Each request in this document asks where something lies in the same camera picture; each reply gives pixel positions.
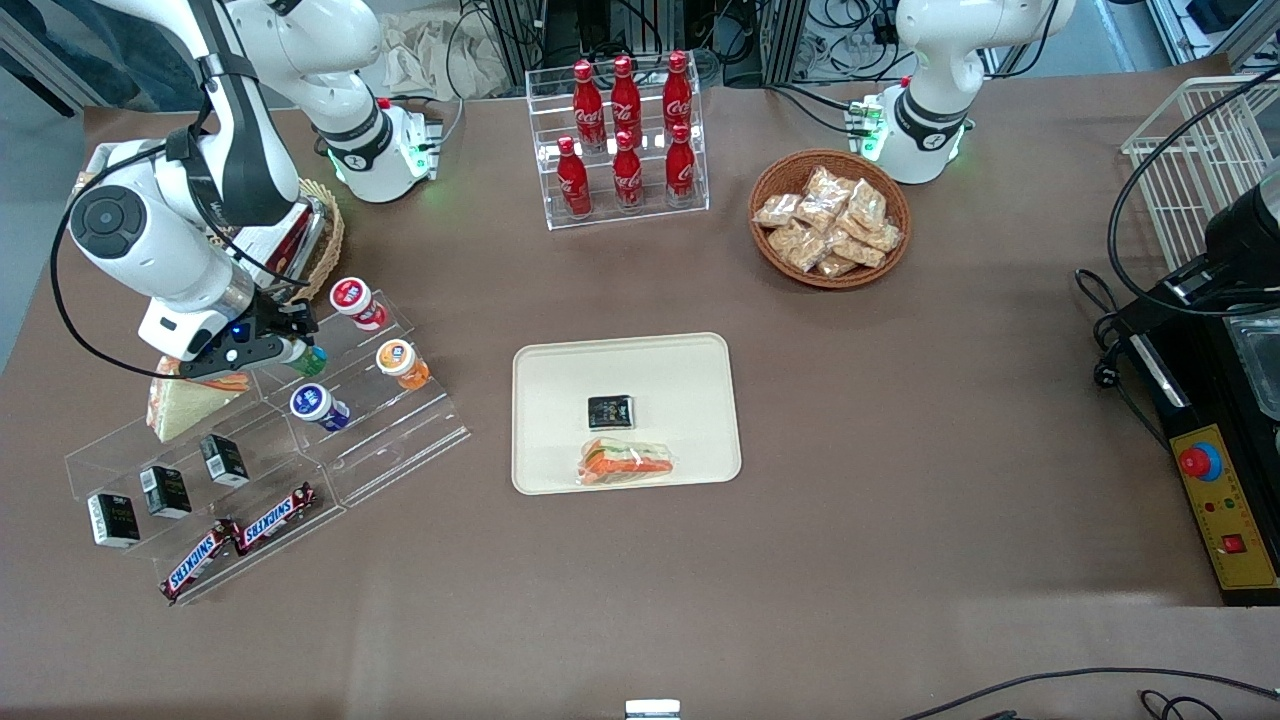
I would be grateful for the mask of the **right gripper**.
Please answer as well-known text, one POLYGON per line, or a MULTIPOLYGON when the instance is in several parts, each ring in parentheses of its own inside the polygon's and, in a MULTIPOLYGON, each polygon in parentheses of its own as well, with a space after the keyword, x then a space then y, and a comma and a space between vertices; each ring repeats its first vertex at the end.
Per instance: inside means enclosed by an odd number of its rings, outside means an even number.
POLYGON ((187 364, 255 364, 271 359, 271 337, 319 332, 308 300, 291 302, 291 316, 275 300, 252 296, 229 318, 218 309, 179 313, 152 299, 138 328, 151 347, 187 364))

